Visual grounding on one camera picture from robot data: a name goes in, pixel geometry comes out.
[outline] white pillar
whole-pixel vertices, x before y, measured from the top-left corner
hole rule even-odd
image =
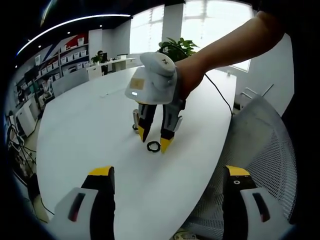
[[[164,8],[162,42],[167,38],[178,41],[181,37],[182,18],[184,14],[184,4],[166,6]]]

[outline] forearm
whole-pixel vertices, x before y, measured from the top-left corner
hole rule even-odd
[[[283,35],[283,27],[277,19],[259,12],[256,17],[192,57],[207,72],[257,57],[272,49]]]

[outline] potted plant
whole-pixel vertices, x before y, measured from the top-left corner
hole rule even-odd
[[[169,41],[159,43],[160,49],[158,53],[167,55],[172,61],[177,62],[195,54],[194,48],[198,48],[192,40],[184,40],[182,37],[177,42],[172,38],[168,37]]]
[[[97,54],[91,58],[91,61],[93,62],[94,65],[100,65],[100,62],[102,61],[102,56]]]

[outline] black rubber ring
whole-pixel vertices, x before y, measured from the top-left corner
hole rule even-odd
[[[157,145],[157,149],[156,149],[156,150],[153,150],[153,149],[150,148],[150,146],[151,146],[152,144],[156,144],[156,145]],[[151,141],[151,142],[148,142],[148,144],[146,145],[146,148],[148,149],[149,152],[157,153],[157,152],[160,151],[161,145],[160,145],[160,143],[157,142],[157,141]]]

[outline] human arm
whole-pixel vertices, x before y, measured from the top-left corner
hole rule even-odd
[[[284,27],[278,19],[260,11],[231,33],[177,62],[182,78],[181,98],[188,97],[207,71],[257,57],[272,49],[283,35]]]

